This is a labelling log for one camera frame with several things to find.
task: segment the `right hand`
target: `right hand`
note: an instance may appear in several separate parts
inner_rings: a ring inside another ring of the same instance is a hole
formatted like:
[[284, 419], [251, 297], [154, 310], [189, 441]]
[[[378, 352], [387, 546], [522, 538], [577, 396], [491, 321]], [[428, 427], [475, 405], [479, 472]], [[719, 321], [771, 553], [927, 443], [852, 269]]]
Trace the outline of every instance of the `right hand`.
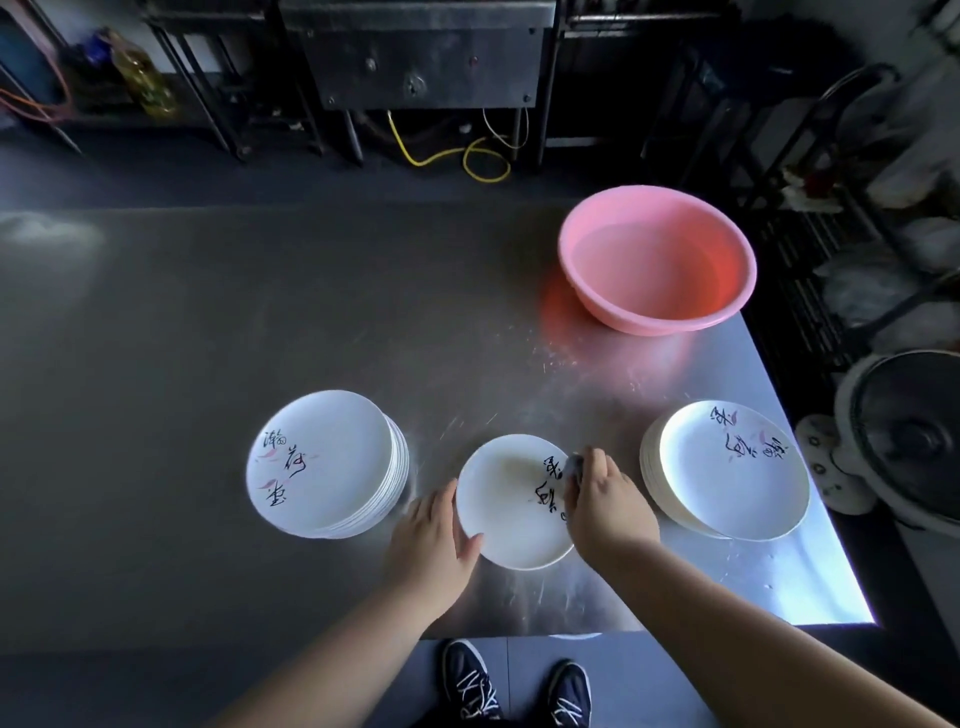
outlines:
[[567, 481], [564, 505], [570, 538], [595, 570], [624, 546], [660, 541], [657, 516], [647, 499], [601, 449], [587, 448], [583, 482]]

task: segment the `sneaker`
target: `sneaker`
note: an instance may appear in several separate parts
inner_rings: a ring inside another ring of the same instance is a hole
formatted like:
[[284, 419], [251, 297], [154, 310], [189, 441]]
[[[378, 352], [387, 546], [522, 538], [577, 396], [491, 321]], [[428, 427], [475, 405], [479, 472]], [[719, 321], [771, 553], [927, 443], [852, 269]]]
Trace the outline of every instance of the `sneaker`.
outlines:
[[546, 691], [546, 709], [554, 725], [587, 728], [592, 705], [586, 670], [570, 660], [553, 668]]
[[487, 720], [503, 719], [503, 711], [496, 701], [496, 690], [493, 689], [487, 666], [476, 647], [467, 640], [447, 643], [440, 664], [446, 699], [461, 720], [478, 717]]

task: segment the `pink plastic basin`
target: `pink plastic basin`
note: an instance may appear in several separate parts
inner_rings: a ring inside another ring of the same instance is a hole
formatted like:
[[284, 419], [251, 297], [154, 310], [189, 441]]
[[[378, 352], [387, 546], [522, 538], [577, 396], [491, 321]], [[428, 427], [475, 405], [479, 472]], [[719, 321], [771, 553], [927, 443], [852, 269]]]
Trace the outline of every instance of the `pink plastic basin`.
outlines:
[[573, 208], [560, 262], [587, 310], [639, 336], [707, 328], [756, 285], [746, 236], [716, 209], [666, 187], [614, 187]]

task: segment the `white cable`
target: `white cable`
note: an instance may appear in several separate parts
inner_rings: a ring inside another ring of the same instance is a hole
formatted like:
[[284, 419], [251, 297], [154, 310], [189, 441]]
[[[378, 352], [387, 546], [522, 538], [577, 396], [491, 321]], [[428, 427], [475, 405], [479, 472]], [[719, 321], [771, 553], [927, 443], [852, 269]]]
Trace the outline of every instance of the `white cable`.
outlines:
[[490, 122], [487, 121], [486, 109], [480, 109], [480, 112], [483, 114], [483, 123], [487, 125], [487, 130], [491, 134], [493, 134], [493, 136], [496, 137], [496, 140], [499, 141], [501, 144], [503, 144], [505, 147], [507, 147], [508, 149], [517, 150], [517, 149], [523, 149], [523, 147], [526, 146], [527, 139], [530, 138], [530, 111], [526, 107], [523, 107], [523, 121], [524, 121], [523, 127], [526, 131], [525, 131], [525, 134], [523, 135], [523, 141], [521, 141], [518, 146], [514, 146], [509, 141], [507, 141], [507, 139], [504, 136], [501, 136], [500, 134], [498, 134], [493, 130], [493, 127], [490, 125]]

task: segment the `left hand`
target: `left hand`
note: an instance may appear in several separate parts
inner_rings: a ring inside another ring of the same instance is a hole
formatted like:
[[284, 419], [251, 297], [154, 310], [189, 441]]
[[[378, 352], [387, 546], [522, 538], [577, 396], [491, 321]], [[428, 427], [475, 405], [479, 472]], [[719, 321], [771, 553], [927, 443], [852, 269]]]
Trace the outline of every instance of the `left hand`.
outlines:
[[394, 529], [387, 550], [387, 582], [415, 599], [430, 622], [441, 617], [460, 597], [480, 557], [483, 534], [457, 548], [453, 496], [457, 481], [441, 491], [419, 497]]

